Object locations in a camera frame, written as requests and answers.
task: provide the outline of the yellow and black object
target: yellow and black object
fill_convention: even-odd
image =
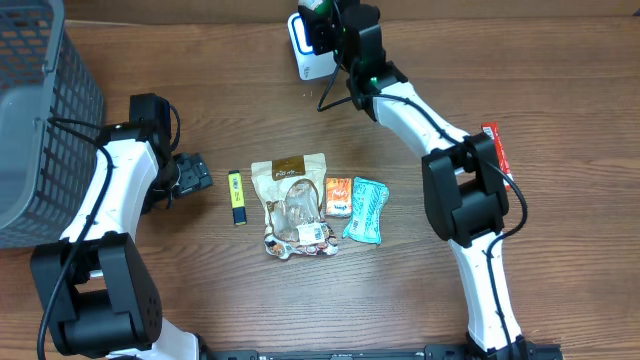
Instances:
[[[229,171],[229,191],[231,192],[233,222],[236,225],[244,225],[247,223],[247,211],[244,207],[244,192],[242,191],[240,170]]]

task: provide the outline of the blue plastic pouch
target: blue plastic pouch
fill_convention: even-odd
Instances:
[[[380,213],[388,199],[386,185],[357,177],[353,183],[351,220],[342,237],[380,245]]]

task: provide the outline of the brown wooden surface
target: brown wooden surface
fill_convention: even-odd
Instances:
[[[450,122],[470,132],[500,123],[531,211],[504,257],[525,335],[562,344],[567,359],[640,358],[638,19],[392,22],[383,31],[389,58]],[[173,323],[215,349],[464,341],[457,266],[424,215],[418,160],[350,105],[316,113],[325,83],[297,78],[282,24],[70,33],[109,121],[128,119],[131,94],[166,97],[182,117],[179,150],[201,152],[216,182],[141,220],[138,249]],[[332,98],[347,94],[343,79]],[[345,240],[334,258],[279,261],[262,245],[250,165],[316,152],[330,176],[389,186],[383,243]],[[243,175],[246,226],[232,225],[232,169]],[[329,221],[337,233],[346,223]],[[0,252],[2,359],[35,357],[42,310],[30,253]]]
[[[639,0],[363,0],[384,20],[630,16]],[[67,18],[132,24],[282,22],[296,0],[65,0]]]

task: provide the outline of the brown label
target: brown label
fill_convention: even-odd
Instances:
[[[273,178],[273,181],[293,176],[302,176],[304,174],[306,174],[306,171],[304,168],[303,155],[274,160],[271,164],[271,177]]]

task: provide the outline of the gray plastic basket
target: gray plastic basket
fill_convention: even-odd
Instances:
[[[62,0],[0,0],[0,248],[57,241],[91,181],[96,149],[52,127],[52,116],[105,121]]]

